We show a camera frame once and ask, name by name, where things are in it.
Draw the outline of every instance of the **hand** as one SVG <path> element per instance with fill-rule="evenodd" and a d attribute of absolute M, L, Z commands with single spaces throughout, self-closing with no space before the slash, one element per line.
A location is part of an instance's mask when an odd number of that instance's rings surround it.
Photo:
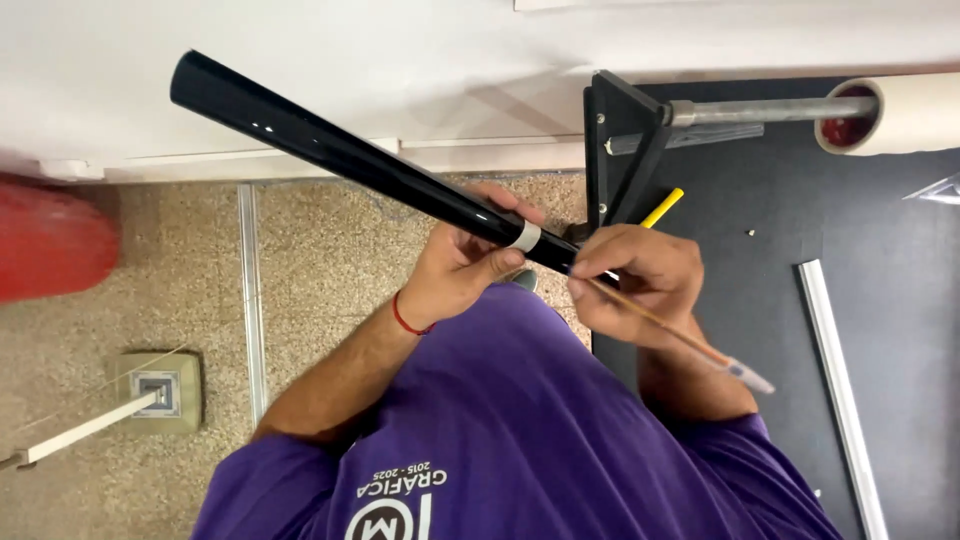
<path fill-rule="evenodd" d="M 543 225 L 543 212 L 519 201 L 495 184 L 478 184 L 468 191 L 512 211 L 536 225 Z M 523 265 L 518 249 L 503 249 L 439 223 L 430 232 L 417 259 L 417 266 L 396 299 L 400 317 L 416 330 L 459 315 L 480 298 L 498 278 Z"/>
<path fill-rule="evenodd" d="M 687 330 L 695 325 L 693 305 L 704 282 L 697 243 L 639 225 L 604 227 L 584 244 L 567 282 L 577 316 L 592 330 L 645 349 L 680 346 L 680 340 L 583 281 L 614 269 L 619 270 L 621 291 Z"/>

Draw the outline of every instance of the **sneaker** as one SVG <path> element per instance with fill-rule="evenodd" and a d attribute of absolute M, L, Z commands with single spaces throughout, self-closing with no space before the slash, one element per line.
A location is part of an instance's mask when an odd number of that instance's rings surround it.
<path fill-rule="evenodd" d="M 537 272 L 529 268 L 524 268 L 514 274 L 514 276 L 510 278 L 510 282 L 516 283 L 530 292 L 537 292 Z"/>

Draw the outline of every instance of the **bracelet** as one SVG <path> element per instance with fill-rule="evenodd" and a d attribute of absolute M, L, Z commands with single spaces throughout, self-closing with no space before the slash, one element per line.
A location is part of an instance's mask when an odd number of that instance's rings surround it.
<path fill-rule="evenodd" d="M 406 331 L 408 331 L 408 332 L 410 332 L 410 333 L 415 333 L 416 335 L 425 335 L 425 334 L 429 333 L 431 330 L 433 330 L 433 327 L 437 326 L 437 323 L 434 323 L 434 324 L 426 327 L 426 330 L 422 330 L 422 331 L 421 331 L 421 330 L 414 330 L 414 329 L 410 328 L 410 325 L 408 325 L 406 322 L 404 322 L 403 318 L 400 317 L 400 312 L 396 310 L 396 299 L 399 298 L 399 296 L 400 296 L 400 291 L 397 291 L 396 294 L 394 295 L 394 318 L 396 319 L 396 321 L 397 321 L 398 323 L 400 323 L 400 325 L 403 327 L 404 330 L 406 330 Z"/>

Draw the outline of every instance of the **speckled terrazzo floor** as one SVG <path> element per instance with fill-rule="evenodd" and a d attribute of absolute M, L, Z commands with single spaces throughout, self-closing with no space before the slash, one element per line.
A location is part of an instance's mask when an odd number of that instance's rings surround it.
<path fill-rule="evenodd" d="M 498 181 L 541 207 L 554 232 L 586 217 L 582 175 Z M 185 344 L 202 355 L 205 384 L 197 434 L 134 437 L 111 428 L 33 471 L 0 473 L 0 537 L 189 533 L 214 466 L 251 428 L 235 193 L 230 184 L 91 188 L 84 197 L 123 224 L 118 268 L 82 293 L 0 306 L 0 457 L 111 405 L 105 390 L 75 414 L 16 431 L 100 385 L 108 356 Z M 257 198 L 275 395 L 402 285 L 432 221 L 343 183 L 269 185 Z M 563 277 L 538 273 L 541 297 L 588 344 Z"/>

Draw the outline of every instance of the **black table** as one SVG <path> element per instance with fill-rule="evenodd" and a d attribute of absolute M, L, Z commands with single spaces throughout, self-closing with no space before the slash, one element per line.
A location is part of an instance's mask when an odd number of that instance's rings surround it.
<path fill-rule="evenodd" d="M 638 88 L 710 102 L 824 96 L 839 81 Z M 767 124 L 760 138 L 665 151 L 636 205 L 638 220 L 685 191 L 656 229 L 700 243 L 704 331 L 778 387 L 757 399 L 771 436 L 845 538 L 864 534 L 795 266 L 823 264 L 890 537 L 960 537 L 960 207 L 901 200 L 958 171 L 960 150 L 837 157 L 811 122 Z M 636 387 L 632 347 L 595 333 L 593 351 Z"/>

